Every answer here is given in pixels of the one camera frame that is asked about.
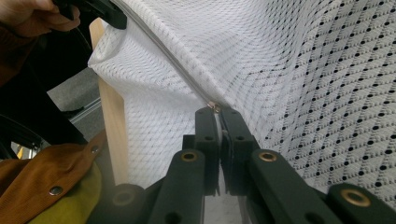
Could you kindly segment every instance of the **metal grommet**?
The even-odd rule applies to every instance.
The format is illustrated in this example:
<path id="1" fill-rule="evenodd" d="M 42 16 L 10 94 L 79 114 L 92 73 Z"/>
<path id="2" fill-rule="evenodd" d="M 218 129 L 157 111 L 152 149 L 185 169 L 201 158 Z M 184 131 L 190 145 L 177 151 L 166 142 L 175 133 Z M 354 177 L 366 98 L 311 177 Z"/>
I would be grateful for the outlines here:
<path id="1" fill-rule="evenodd" d="M 368 207 L 371 202 L 364 194 L 356 189 L 342 189 L 341 196 L 349 202 L 359 207 Z"/>
<path id="2" fill-rule="evenodd" d="M 196 161 L 198 159 L 198 155 L 195 152 L 185 152 L 181 154 L 181 159 L 183 161 Z"/>
<path id="3" fill-rule="evenodd" d="M 62 191 L 64 191 L 64 189 L 62 187 L 59 186 L 55 186 L 52 189 L 49 190 L 49 194 L 52 196 L 56 196 L 62 193 Z"/>
<path id="4" fill-rule="evenodd" d="M 96 153 L 96 152 L 98 152 L 99 151 L 99 146 L 93 146 L 92 148 L 91 148 L 91 153 Z"/>
<path id="5" fill-rule="evenodd" d="M 259 157 L 262 161 L 276 161 L 277 159 L 276 155 L 271 152 L 262 152 L 259 154 Z"/>

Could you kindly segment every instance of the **white mesh fabric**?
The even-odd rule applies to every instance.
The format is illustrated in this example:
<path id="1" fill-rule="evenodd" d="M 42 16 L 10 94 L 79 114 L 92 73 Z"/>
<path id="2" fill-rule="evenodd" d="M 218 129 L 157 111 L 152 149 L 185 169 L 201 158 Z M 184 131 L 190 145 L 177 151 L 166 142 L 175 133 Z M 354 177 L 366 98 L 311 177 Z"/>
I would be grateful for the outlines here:
<path id="1" fill-rule="evenodd" d="M 310 186 L 355 184 L 396 208 L 394 1 L 123 1 Z M 90 67 L 125 100 L 129 177 L 146 187 L 204 105 L 132 21 L 106 30 Z"/>

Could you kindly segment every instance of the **hole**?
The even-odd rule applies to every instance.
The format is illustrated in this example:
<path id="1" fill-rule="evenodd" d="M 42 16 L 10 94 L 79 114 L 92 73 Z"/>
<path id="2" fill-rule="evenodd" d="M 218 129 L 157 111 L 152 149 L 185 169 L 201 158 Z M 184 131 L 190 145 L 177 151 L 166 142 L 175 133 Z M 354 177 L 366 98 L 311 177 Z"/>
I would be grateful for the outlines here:
<path id="1" fill-rule="evenodd" d="M 307 213 L 305 214 L 305 219 L 312 224 L 322 224 L 324 220 L 318 214 L 315 213 Z"/>
<path id="2" fill-rule="evenodd" d="M 368 207 L 371 204 L 370 199 L 356 189 L 342 189 L 341 196 L 347 202 L 359 207 Z"/>
<path id="3" fill-rule="evenodd" d="M 176 212 L 168 213 L 165 216 L 165 223 L 166 224 L 178 224 L 181 222 L 181 215 Z"/>
<path id="4" fill-rule="evenodd" d="M 198 156 L 194 152 L 185 152 L 185 153 L 181 154 L 181 159 L 183 161 L 196 161 L 197 158 L 198 158 Z"/>
<path id="5" fill-rule="evenodd" d="M 134 201 L 134 194 L 132 192 L 119 192 L 113 198 L 113 203 L 116 206 L 125 206 Z"/>
<path id="6" fill-rule="evenodd" d="M 262 161 L 276 161 L 276 155 L 271 152 L 262 152 L 259 157 Z"/>

